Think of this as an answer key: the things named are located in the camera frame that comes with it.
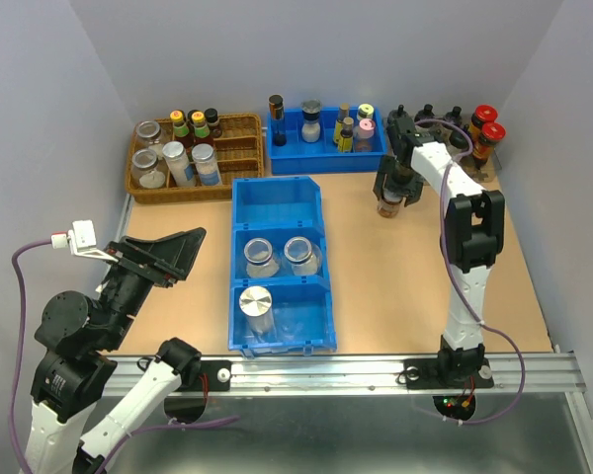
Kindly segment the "red-white-lid chili jar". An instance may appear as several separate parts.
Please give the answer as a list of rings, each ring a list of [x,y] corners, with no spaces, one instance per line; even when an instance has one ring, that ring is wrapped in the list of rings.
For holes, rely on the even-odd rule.
[[[388,200],[381,197],[378,203],[378,214],[385,218],[393,218],[397,216],[400,206],[400,200]]]

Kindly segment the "round open-top glass jar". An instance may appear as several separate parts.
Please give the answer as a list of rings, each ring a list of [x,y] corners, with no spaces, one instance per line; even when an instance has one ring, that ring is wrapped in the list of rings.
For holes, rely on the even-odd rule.
[[[272,244],[264,238],[253,238],[244,247],[245,270],[251,278],[274,277],[280,270],[281,261]]]

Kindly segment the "tall silver-lid glass jar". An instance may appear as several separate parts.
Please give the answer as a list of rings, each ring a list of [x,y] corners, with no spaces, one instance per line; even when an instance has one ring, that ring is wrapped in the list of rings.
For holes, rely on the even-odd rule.
[[[267,338],[273,333],[275,329],[273,297],[267,287],[260,285],[246,287],[239,296],[238,306],[254,336]]]

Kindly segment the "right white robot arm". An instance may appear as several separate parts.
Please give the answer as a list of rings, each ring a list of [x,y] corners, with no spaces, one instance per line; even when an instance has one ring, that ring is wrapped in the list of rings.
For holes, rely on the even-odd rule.
[[[440,249],[451,282],[447,324],[436,355],[405,364],[411,390],[492,386],[482,310],[487,280],[504,245],[505,198],[474,181],[435,136],[410,116],[386,126],[391,154],[381,158],[373,192],[378,212],[394,217],[417,202],[424,186],[438,195]]]

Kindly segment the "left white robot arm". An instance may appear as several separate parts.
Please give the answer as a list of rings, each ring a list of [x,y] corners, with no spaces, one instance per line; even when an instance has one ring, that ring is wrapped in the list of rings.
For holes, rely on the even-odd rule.
[[[97,298],[67,290],[42,312],[35,339],[46,353],[32,384],[32,426],[23,471],[102,473],[121,442],[176,389],[200,377],[201,353],[178,338],[161,344],[139,381],[90,432],[83,428],[117,363],[117,350],[153,287],[169,288],[189,275],[207,231],[203,227],[156,240],[123,237],[97,247],[94,225],[75,221],[50,238],[53,248],[102,260],[109,269]]]

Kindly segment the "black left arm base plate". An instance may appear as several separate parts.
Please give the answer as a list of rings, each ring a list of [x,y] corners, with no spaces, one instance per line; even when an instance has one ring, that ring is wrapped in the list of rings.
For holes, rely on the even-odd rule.
[[[226,358],[202,359],[193,362],[182,372],[182,385],[177,392],[228,392],[232,376],[232,362]]]

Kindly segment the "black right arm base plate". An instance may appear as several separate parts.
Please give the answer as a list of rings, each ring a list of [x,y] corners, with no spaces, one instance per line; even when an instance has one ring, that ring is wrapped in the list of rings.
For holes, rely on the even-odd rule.
[[[410,390],[488,389],[494,386],[489,360],[482,364],[464,363],[459,367],[441,363],[436,357],[421,357],[404,363],[403,378]]]

